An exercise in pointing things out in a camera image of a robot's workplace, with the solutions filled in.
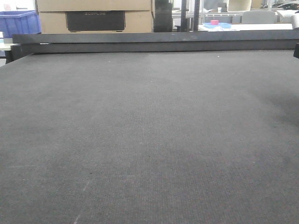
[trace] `gray felt surface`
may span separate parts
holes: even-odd
[[[1,67],[0,223],[299,223],[292,54],[62,54]]]

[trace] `pink object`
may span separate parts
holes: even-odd
[[[219,24],[219,20],[211,20],[211,25],[218,25]]]

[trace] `blue plastic crate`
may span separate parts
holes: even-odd
[[[0,12],[0,31],[4,38],[13,34],[38,34],[41,24],[36,11],[2,11]]]
[[[211,23],[205,22],[204,27],[207,27],[207,28],[210,28],[210,29],[213,29],[215,27],[231,28],[232,25],[229,24],[229,23],[224,23],[224,22],[220,22],[218,25],[211,25]]]

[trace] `black label on box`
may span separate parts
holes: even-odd
[[[124,11],[66,12],[69,31],[123,31],[126,27]]]

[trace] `white chair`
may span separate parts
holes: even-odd
[[[277,17],[272,11],[247,11],[242,15],[242,24],[271,24],[276,22]]]

